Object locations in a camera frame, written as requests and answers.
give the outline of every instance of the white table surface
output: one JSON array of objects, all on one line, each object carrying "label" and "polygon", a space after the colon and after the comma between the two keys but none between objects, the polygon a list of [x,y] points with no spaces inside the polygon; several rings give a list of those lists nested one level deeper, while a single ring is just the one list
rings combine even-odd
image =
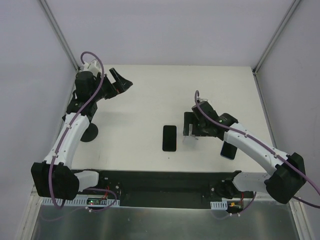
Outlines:
[{"label": "white table surface", "polygon": [[[92,142],[80,142],[72,169],[264,172],[239,149],[234,160],[221,157],[223,142],[218,138],[199,137],[183,143],[184,112],[192,111],[199,90],[219,115],[231,114],[271,145],[250,67],[105,65],[106,70],[112,67],[133,86],[98,102],[92,122],[99,134]],[[176,152],[162,150],[164,125],[177,126]]]}]

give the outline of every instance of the gray wall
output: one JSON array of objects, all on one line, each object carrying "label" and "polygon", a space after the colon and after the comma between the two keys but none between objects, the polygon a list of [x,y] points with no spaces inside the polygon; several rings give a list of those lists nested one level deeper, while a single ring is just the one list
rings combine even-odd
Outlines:
[{"label": "gray wall", "polygon": [[0,1],[0,239],[14,239],[72,89],[71,67],[36,0]]},{"label": "gray wall", "polygon": [[251,66],[293,0],[48,0],[76,56],[105,64]]},{"label": "gray wall", "polygon": [[[320,186],[320,1],[304,0],[281,35],[258,81],[277,146],[305,159],[306,173]],[[303,199],[320,205],[307,183]],[[306,206],[316,239],[320,210]]]}]

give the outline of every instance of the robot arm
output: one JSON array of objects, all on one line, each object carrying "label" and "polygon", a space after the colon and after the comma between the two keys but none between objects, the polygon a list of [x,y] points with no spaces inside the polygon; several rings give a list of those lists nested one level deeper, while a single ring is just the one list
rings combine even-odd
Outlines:
[{"label": "robot arm", "polygon": [[[120,76],[114,68],[109,70],[115,79],[111,83],[107,75],[103,76],[103,84],[93,100],[81,111],[75,121],[71,120],[79,109],[94,94],[100,84],[101,68],[96,60],[85,63],[83,70],[76,74],[75,91],[67,107],[66,115],[63,116],[64,125],[61,132],[43,162],[35,162],[31,168],[31,174],[36,190],[41,197],[50,197],[49,192],[49,168],[53,157],[55,162],[52,173],[52,186],[54,195],[58,199],[73,200],[78,192],[98,184],[99,173],[84,170],[73,173],[72,161],[80,141],[90,142],[98,135],[98,127],[91,123],[98,107],[97,102],[101,99],[111,99],[129,89],[133,83]],[[55,153],[62,136],[65,135],[58,154]]]},{"label": "robot arm", "polygon": [[240,149],[266,171],[264,173],[235,171],[232,178],[226,179],[214,188],[219,196],[231,199],[236,194],[239,194],[239,192],[264,192],[269,193],[276,201],[286,204],[305,184],[306,180],[277,158],[277,156],[281,156],[302,173],[305,173],[304,160],[300,155],[297,153],[288,155],[263,143],[275,152],[275,155],[273,155],[265,147],[258,144],[257,141],[247,137],[247,135],[252,137],[253,135],[233,116],[228,113],[218,116],[207,101],[199,102],[199,106],[214,121],[226,127],[242,131],[246,135],[213,124],[203,116],[197,106],[192,108],[193,112],[184,113],[183,135],[217,137],[224,141],[221,151],[223,157],[233,160],[235,159],[237,149]]}]

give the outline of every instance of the metal plate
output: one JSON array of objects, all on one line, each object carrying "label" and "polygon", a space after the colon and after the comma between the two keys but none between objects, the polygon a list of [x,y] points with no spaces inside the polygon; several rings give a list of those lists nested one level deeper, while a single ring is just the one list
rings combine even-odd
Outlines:
[{"label": "metal plate", "polygon": [[45,222],[38,217],[33,240],[298,240],[289,205],[255,201],[240,217],[206,209],[114,207],[100,213],[78,207],[56,210],[41,206]]}]

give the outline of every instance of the phone screen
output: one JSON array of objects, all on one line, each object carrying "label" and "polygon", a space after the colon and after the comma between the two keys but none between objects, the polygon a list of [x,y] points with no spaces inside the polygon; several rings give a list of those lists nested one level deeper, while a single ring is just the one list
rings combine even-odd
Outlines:
[{"label": "phone screen", "polygon": [[175,152],[177,150],[177,126],[163,126],[162,150]]}]

